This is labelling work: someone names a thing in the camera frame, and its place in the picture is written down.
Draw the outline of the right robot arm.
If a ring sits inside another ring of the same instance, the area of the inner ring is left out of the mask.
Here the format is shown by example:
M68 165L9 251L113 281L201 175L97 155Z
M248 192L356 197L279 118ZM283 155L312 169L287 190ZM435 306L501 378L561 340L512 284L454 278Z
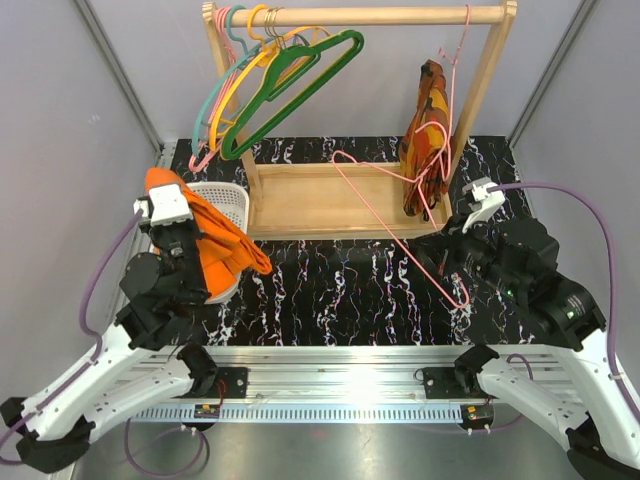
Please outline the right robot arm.
M416 239L419 266L441 275L464 270L505 295L562 366L579 400L558 398L488 345L457 357L444 386L424 369L426 394L455 388L468 398L502 400L552 437L582 478L638 478L639 422L614 383L605 316L584 286L558 272L558 242L533 218L501 223L493 236L462 224L452 217L432 254Z

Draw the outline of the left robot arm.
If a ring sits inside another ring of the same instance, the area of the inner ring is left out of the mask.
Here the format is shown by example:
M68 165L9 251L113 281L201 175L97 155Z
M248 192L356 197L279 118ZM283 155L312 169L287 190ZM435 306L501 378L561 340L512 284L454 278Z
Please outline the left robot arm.
M1 405L17 439L15 464L41 473L75 463L116 426L161 401L192 394L205 397L217 383L218 367L206 349L186 343L166 364L120 387L117 377L186 332L189 310L208 299L195 221L145 228L157 248L129 261L120 288L128 302L95 347L64 375L31 397Z

